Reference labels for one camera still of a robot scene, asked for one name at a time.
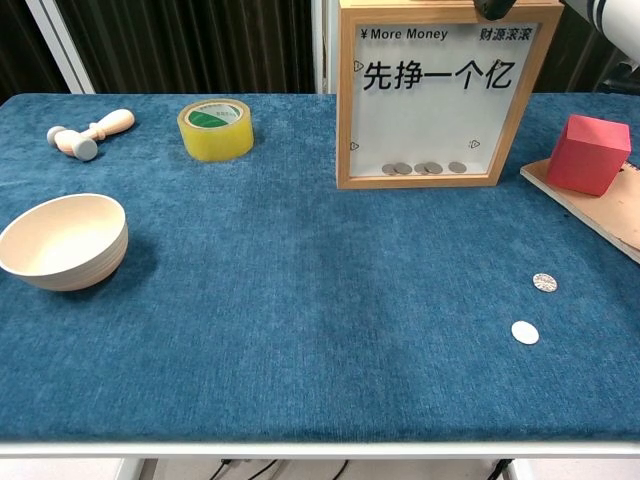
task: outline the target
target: red cube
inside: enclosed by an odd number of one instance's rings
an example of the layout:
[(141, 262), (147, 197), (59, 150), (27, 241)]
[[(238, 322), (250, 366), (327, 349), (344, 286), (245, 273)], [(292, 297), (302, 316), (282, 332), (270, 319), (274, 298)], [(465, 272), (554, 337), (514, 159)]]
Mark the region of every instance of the red cube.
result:
[(547, 182), (601, 196), (630, 154), (629, 125), (571, 115), (551, 155)]

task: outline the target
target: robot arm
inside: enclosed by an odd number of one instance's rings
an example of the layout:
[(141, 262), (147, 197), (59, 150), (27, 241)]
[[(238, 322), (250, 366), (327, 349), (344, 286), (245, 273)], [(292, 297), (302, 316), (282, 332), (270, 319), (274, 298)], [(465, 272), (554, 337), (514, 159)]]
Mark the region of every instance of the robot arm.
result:
[[(640, 0), (562, 0), (629, 58), (640, 63)], [(504, 17), (515, 0), (474, 0), (487, 20)]]

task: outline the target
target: bowl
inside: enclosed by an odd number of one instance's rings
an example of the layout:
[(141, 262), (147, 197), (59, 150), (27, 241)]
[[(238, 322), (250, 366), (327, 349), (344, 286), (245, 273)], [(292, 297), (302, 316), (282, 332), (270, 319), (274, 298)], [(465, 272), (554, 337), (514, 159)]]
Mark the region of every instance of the bowl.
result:
[(95, 193), (58, 197), (4, 229), (0, 268), (36, 287), (80, 290), (118, 268), (128, 238), (124, 208), (113, 198)]

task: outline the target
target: toy hammer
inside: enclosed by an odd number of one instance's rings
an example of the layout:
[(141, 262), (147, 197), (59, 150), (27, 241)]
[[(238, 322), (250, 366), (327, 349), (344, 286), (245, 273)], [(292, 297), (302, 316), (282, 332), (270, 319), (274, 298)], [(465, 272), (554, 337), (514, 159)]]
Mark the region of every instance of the toy hammer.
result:
[(98, 154), (96, 140), (104, 140), (107, 135), (120, 133), (133, 125), (135, 117), (130, 110), (121, 108), (106, 115), (97, 123), (90, 123), (82, 133), (65, 127), (51, 127), (47, 132), (47, 142), (71, 157), (83, 162), (92, 160)]

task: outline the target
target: packing tape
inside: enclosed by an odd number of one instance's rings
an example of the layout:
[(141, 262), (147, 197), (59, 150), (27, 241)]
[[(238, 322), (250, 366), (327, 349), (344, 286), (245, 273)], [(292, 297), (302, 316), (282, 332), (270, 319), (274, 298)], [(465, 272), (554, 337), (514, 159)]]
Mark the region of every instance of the packing tape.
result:
[(253, 147), (249, 107), (237, 100), (215, 98), (192, 103), (178, 115), (184, 146), (196, 160), (222, 162)]

